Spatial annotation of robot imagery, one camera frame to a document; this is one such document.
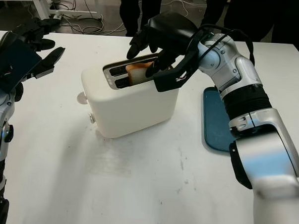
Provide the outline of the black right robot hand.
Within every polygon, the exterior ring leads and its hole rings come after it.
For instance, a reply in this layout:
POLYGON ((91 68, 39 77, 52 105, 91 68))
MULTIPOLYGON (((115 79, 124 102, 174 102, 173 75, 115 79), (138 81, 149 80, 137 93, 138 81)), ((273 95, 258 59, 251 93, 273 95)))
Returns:
POLYGON ((146 77, 151 77, 167 69, 178 56, 184 55, 196 32, 197 27, 188 18, 177 12, 165 11, 150 18, 132 37, 126 58, 135 58, 147 47, 152 53, 161 49, 158 58, 146 70, 146 77))

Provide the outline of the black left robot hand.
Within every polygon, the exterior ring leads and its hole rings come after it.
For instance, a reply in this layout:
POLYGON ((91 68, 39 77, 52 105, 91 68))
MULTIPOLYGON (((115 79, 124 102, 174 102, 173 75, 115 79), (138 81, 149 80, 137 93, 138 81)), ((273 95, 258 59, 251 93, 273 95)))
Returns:
POLYGON ((33 18, 7 31, 0 40, 0 87, 9 93, 18 83, 53 72, 54 65, 65 51, 58 47, 42 59, 37 52, 55 47, 55 41, 44 36, 55 31, 60 20, 33 18))

